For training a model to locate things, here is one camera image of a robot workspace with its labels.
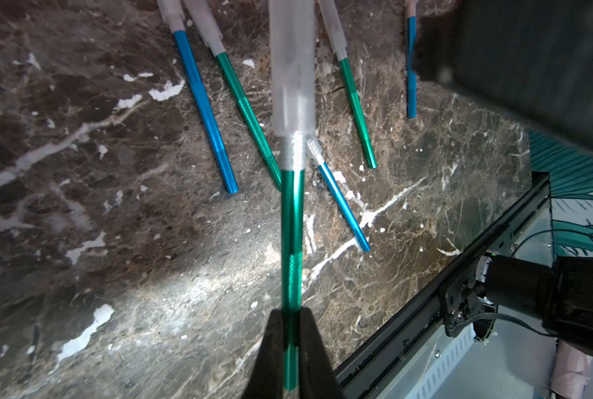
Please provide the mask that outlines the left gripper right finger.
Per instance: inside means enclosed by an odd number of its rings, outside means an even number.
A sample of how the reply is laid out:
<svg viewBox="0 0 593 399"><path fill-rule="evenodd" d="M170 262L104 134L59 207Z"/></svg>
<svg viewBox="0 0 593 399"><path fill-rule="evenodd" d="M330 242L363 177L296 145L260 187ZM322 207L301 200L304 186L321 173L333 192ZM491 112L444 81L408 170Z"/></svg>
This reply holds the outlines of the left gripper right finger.
<svg viewBox="0 0 593 399"><path fill-rule="evenodd" d="M299 330L299 397L343 399L313 312L301 308Z"/></svg>

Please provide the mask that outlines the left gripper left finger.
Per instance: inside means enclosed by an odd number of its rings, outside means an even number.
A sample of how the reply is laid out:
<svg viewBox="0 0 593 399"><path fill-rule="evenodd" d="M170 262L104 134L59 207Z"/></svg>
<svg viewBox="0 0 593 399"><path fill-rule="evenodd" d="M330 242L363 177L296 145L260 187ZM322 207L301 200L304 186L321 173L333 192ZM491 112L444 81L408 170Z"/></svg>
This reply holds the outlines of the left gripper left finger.
<svg viewBox="0 0 593 399"><path fill-rule="evenodd" d="M281 399L283 358L283 315L280 309L274 309L270 313L251 377L241 398Z"/></svg>

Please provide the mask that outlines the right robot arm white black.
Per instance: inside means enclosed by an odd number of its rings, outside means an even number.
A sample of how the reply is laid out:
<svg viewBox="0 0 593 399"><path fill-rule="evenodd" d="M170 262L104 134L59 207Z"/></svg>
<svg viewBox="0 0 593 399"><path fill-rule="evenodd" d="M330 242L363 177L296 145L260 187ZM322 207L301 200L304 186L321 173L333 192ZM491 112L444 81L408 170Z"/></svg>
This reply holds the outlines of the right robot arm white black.
<svg viewBox="0 0 593 399"><path fill-rule="evenodd" d="M458 1L421 19L411 64L423 81L593 153L593 1ZM593 356L593 258L494 256L476 291Z"/></svg>

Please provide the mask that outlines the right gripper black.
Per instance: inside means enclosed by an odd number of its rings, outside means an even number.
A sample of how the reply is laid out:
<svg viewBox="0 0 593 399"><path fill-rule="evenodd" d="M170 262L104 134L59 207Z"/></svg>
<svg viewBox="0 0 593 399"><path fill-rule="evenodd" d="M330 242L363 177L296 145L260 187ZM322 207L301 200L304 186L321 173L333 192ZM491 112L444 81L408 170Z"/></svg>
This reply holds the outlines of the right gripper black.
<svg viewBox="0 0 593 399"><path fill-rule="evenodd" d="M593 154L593 1L457 1L419 19L413 68Z"/></svg>

